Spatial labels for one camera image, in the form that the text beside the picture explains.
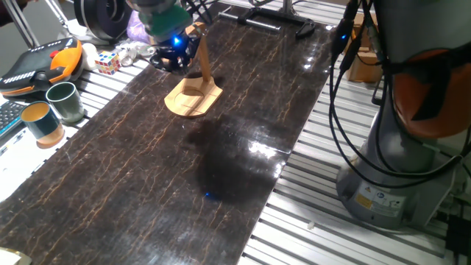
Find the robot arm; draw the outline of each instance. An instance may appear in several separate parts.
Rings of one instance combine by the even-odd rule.
[[[340,82],[334,87],[331,77],[330,130],[346,163],[337,176],[337,192],[347,210],[364,222],[386,228],[424,226],[445,198],[464,191],[471,176],[461,164],[471,152],[469,139],[459,155],[443,152],[436,144],[437,138],[456,135],[471,124],[471,34],[462,30],[471,26],[463,11],[471,3],[371,1],[361,3],[367,6],[365,18],[372,3],[378,18],[384,60],[378,59],[385,75],[382,104],[368,139],[356,149],[336,116],[334,102]],[[358,1],[352,0],[339,24],[334,58],[350,37],[357,6]],[[355,59],[360,41],[358,34],[345,53],[339,80]],[[356,158],[350,160],[342,151],[334,121]],[[372,187],[377,192],[366,198]],[[389,203],[381,200],[386,197]],[[375,203],[395,214],[385,214]]]
[[[191,0],[186,1],[194,6]],[[191,15],[176,4],[176,0],[128,0],[127,3],[139,12],[139,18],[156,47],[150,63],[157,69],[174,74],[188,73],[202,37],[202,34],[185,32],[193,23]]]

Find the orange handheld controller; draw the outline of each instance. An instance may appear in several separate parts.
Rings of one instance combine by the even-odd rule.
[[[82,44],[74,38],[47,43],[24,52],[0,78],[0,93],[20,96],[46,91],[51,84],[77,78],[82,70]]]

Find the cardboard box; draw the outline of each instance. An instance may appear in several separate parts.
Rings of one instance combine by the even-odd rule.
[[[363,23],[364,15],[357,14],[353,23],[352,37],[355,38],[360,33],[361,24]],[[376,15],[372,14],[373,22],[377,25]],[[347,72],[347,78],[349,81],[354,82],[379,82],[383,75],[381,66],[368,66],[358,59],[360,57],[365,63],[375,64],[378,62],[376,54],[372,50],[371,43],[369,42],[368,32],[366,29],[363,30],[363,36],[361,38],[361,47],[358,50],[358,56],[353,61],[352,67]]]
[[[358,56],[353,61],[352,67],[347,71],[348,80],[354,82],[379,82],[383,76],[381,66],[368,66],[362,63],[358,57],[368,64],[378,62],[374,52],[358,52]]]

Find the blue led light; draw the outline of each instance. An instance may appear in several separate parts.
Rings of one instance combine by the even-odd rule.
[[[181,41],[179,38],[177,38],[177,37],[174,38],[174,45],[175,45],[175,46],[180,45],[181,42],[182,42],[182,41]]]

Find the rubik's cube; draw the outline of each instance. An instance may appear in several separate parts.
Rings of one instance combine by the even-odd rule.
[[[95,60],[98,71],[103,74],[115,74],[120,68],[119,56],[111,52],[102,52]]]

